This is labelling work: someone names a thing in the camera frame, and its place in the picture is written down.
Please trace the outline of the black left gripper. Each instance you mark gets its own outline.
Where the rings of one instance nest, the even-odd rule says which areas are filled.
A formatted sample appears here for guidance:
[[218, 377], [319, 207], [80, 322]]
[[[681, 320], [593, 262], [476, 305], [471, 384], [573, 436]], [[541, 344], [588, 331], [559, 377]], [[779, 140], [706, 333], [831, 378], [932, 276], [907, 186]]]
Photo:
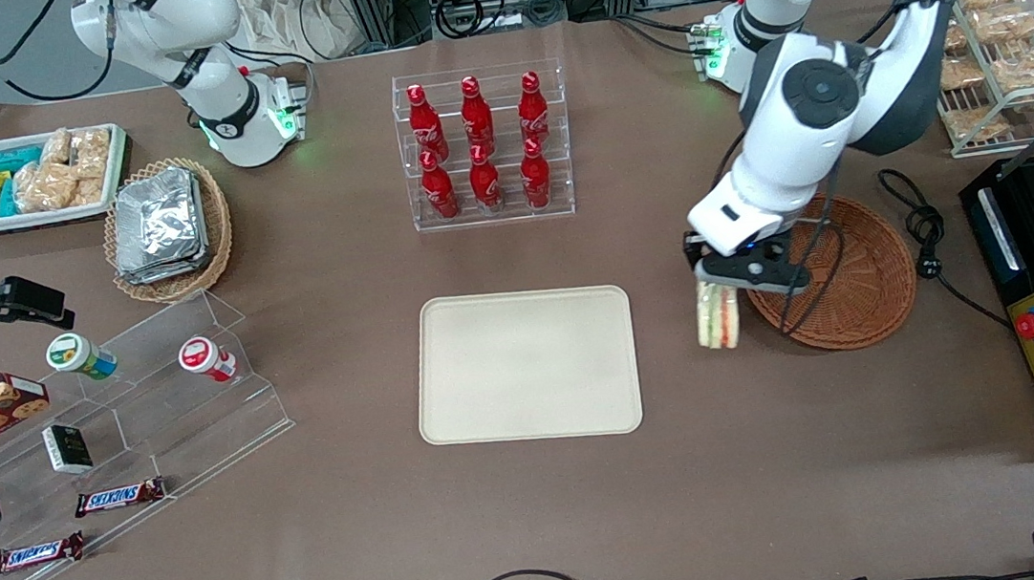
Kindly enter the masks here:
[[717, 286], [722, 280], [722, 269], [726, 257], [710, 247], [708, 241], [699, 232], [687, 228], [683, 233], [685, 258], [689, 264], [696, 283], [701, 288]]

